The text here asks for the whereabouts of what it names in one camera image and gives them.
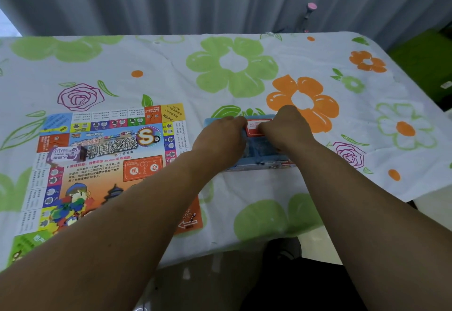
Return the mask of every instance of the small purple box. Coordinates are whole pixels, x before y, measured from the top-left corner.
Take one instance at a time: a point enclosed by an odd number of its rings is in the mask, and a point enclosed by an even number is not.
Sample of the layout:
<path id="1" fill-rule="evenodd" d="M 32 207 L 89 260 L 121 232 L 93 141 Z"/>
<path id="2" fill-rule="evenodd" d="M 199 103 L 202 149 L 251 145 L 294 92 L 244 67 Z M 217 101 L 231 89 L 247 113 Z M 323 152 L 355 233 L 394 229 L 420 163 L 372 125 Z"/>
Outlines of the small purple box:
<path id="1" fill-rule="evenodd" d="M 54 147 L 50 149 L 46 162 L 50 165 L 67 165 L 85 160 L 86 150 L 82 146 Z"/>

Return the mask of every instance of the gray curtain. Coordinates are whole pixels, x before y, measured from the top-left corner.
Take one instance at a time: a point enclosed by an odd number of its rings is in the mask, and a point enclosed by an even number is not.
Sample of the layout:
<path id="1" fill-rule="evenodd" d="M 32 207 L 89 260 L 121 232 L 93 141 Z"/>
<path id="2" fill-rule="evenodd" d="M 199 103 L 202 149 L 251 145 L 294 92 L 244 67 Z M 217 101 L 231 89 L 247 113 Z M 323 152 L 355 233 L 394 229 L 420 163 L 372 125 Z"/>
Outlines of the gray curtain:
<path id="1" fill-rule="evenodd" d="M 311 32 L 349 30 L 384 49 L 452 20 L 452 0 L 0 0 L 22 35 L 264 33 L 294 26 L 314 2 Z"/>

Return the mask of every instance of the orange flower print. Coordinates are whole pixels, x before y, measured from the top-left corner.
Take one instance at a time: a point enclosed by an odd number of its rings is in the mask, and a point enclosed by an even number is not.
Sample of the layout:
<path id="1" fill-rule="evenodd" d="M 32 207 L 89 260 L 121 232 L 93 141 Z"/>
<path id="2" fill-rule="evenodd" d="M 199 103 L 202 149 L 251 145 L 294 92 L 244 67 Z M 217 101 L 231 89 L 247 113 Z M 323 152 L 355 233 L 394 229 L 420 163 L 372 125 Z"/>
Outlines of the orange flower print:
<path id="1" fill-rule="evenodd" d="M 351 52 L 352 56 L 349 58 L 351 63 L 358 66 L 358 69 L 363 71 L 374 71 L 377 73 L 386 72 L 386 64 L 383 60 L 372 57 L 372 54 L 366 51 Z"/>
<path id="2" fill-rule="evenodd" d="M 267 96 L 267 105 L 270 109 L 278 111 L 285 105 L 294 105 L 307 120 L 312 132 L 329 132 L 333 127 L 330 119 L 339 115 L 339 105 L 327 95 L 322 95 L 323 86 L 317 80 L 309 77 L 300 77 L 298 82 L 290 75 L 283 76 L 273 81 L 273 86 L 278 90 Z M 295 104 L 293 98 L 308 100 L 312 105 Z"/>

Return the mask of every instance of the white floral tablecloth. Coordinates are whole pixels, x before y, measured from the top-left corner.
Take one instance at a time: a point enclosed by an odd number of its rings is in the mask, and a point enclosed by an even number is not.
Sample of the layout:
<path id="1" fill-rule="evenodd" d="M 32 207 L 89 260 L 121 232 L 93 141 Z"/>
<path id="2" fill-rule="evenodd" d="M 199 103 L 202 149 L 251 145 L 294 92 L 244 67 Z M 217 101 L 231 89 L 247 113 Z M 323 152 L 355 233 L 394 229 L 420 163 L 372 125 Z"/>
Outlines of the white floral tablecloth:
<path id="1" fill-rule="evenodd" d="M 182 102 L 193 141 L 205 118 L 293 104 L 320 143 L 403 201 L 452 182 L 449 120 L 355 33 L 3 38 L 0 84 L 0 268 L 38 131 L 68 110 Z M 163 265 L 321 224 L 297 169 L 219 174 L 200 203 L 204 228 L 175 236 Z"/>

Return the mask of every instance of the person's right hand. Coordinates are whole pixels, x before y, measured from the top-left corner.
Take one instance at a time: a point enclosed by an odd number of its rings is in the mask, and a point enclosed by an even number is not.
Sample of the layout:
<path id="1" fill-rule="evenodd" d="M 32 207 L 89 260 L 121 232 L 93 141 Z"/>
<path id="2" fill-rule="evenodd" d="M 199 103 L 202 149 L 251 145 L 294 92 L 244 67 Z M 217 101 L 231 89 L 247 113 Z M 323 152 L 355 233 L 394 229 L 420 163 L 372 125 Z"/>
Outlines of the person's right hand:
<path id="1" fill-rule="evenodd" d="M 275 148 L 284 153 L 300 145 L 316 143 L 308 122 L 293 105 L 280 108 L 272 121 L 259 125 L 259 130 Z"/>

